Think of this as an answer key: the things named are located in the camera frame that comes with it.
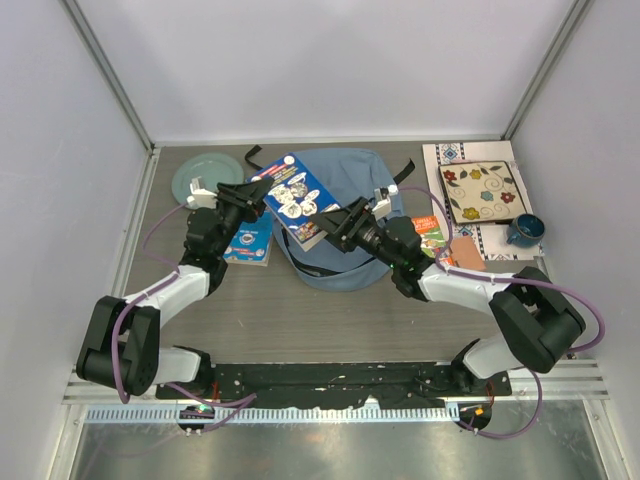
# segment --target floral tile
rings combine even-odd
[[[440,165],[439,172],[458,225],[505,223],[527,212],[507,162]]]

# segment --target teal plate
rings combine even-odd
[[[244,182],[244,172],[236,159],[224,153],[203,153],[187,160],[173,176],[171,191],[178,203],[187,203],[195,177],[201,177],[211,192],[218,191],[218,183]]]

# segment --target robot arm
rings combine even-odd
[[[215,203],[210,192],[197,188],[197,184],[192,187],[194,195],[190,203],[215,208],[198,208],[189,215],[185,252],[178,271],[142,292],[98,300],[76,362],[78,376],[115,387],[110,347],[116,319],[128,304],[144,295],[146,298],[131,309],[118,332],[128,334],[126,340],[118,342],[125,390],[141,395],[151,385],[170,381],[192,382],[195,389],[209,385],[212,375],[209,355],[185,347],[161,349],[160,329],[220,286],[227,270],[225,250],[242,222],[255,222],[262,215],[263,199],[272,184],[270,178],[240,185],[219,184]],[[147,293],[163,284],[166,287],[156,293]]]
[[[527,267],[518,274],[488,275],[493,281],[465,278],[477,275],[465,269],[443,271],[422,252],[409,217],[380,225],[376,211],[360,198],[340,210],[315,214],[312,221],[341,251],[361,247],[389,265],[392,281],[406,297],[455,303],[496,319],[501,334],[472,342],[452,362],[453,380],[461,390],[522,366],[546,373],[584,332],[584,320],[561,293],[505,282],[518,277],[551,283],[540,270]]]

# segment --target metal floor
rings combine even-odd
[[[496,404],[490,430],[517,430],[534,406]],[[535,428],[502,441],[453,423],[231,425],[170,439],[176,431],[169,425],[86,425],[71,479],[606,478],[581,401],[545,402]],[[163,439],[169,440],[145,453]],[[134,457],[114,456],[125,452]]]

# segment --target black strap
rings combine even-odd
[[[293,266],[296,267],[298,270],[300,270],[302,273],[306,273],[307,275],[311,275],[312,277],[332,277],[334,275],[339,275],[341,273],[347,273],[352,270],[355,270],[356,268],[363,267],[367,263],[371,263],[375,260],[375,257],[371,257],[370,259],[361,263],[360,265],[353,268],[352,270],[347,270],[347,272],[336,272],[334,270],[329,270],[328,268],[316,267],[314,265],[307,265],[306,263],[302,263],[300,260],[294,257],[293,254],[291,253],[291,250],[289,249],[289,235],[287,235],[287,231],[284,229],[284,227],[282,228],[282,238],[284,240],[284,246],[287,248],[287,253],[289,253],[289,258],[291,259]]]
[[[262,150],[262,147],[260,145],[254,145],[253,148],[251,148],[251,150],[249,150],[246,155],[244,156],[244,161],[247,162],[249,165],[251,165],[253,168],[255,168],[256,170],[262,170],[263,167],[261,167],[260,165],[258,165],[257,163],[252,162],[250,159],[251,157],[255,157],[255,155]]]
[[[400,185],[406,180],[409,175],[413,173],[415,169],[416,164],[413,163],[413,160],[409,159],[409,163],[407,163],[407,165],[393,177],[393,181],[396,185]]]
[[[257,163],[251,161],[251,159],[255,157],[261,150],[262,150],[262,147],[260,145],[254,145],[253,147],[251,147],[251,150],[249,150],[244,156],[244,161],[247,162],[256,170],[262,170],[264,167],[261,167]],[[393,177],[393,182],[396,185],[400,185],[402,182],[406,180],[406,178],[409,175],[413,173],[415,169],[416,169],[416,164],[413,163],[413,160],[410,158],[409,163],[407,163],[405,167]]]

